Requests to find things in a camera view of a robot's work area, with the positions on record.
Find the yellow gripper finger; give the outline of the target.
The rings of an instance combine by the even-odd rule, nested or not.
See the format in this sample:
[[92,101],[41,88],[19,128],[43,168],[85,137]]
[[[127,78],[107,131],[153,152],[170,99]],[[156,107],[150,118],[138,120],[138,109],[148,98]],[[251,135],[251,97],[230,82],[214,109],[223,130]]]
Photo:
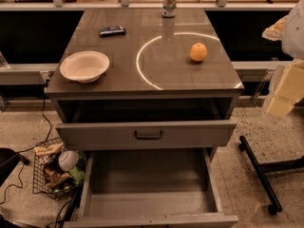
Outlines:
[[304,98],[304,61],[285,66],[266,113],[274,118],[287,116]]
[[262,37],[270,41],[280,41],[286,20],[286,16],[277,20],[273,25],[269,26],[262,32]]

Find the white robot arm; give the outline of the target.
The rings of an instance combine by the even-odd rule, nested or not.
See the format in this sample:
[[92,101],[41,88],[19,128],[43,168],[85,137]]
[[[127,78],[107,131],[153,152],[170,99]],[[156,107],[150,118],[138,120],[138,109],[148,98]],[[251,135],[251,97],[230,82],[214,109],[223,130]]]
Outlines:
[[300,0],[288,15],[262,32],[262,37],[280,41],[282,51],[294,62],[283,68],[266,114],[273,118],[288,115],[304,98],[304,0]]

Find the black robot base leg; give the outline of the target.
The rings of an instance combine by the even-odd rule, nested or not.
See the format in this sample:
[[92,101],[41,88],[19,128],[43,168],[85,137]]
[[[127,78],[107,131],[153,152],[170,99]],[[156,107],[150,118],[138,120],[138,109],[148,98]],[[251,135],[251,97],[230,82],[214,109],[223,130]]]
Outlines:
[[276,215],[280,213],[283,208],[276,196],[275,191],[273,190],[271,184],[269,183],[266,173],[269,172],[277,172],[277,171],[285,171],[292,169],[299,169],[304,167],[304,157],[294,160],[288,161],[276,161],[276,162],[268,162],[268,163],[259,163],[250,144],[246,140],[244,136],[239,137],[240,144],[238,146],[240,151],[245,151],[252,166],[254,167],[256,174],[264,187],[265,192],[268,195],[270,200],[270,204],[268,205],[268,213],[270,215]]

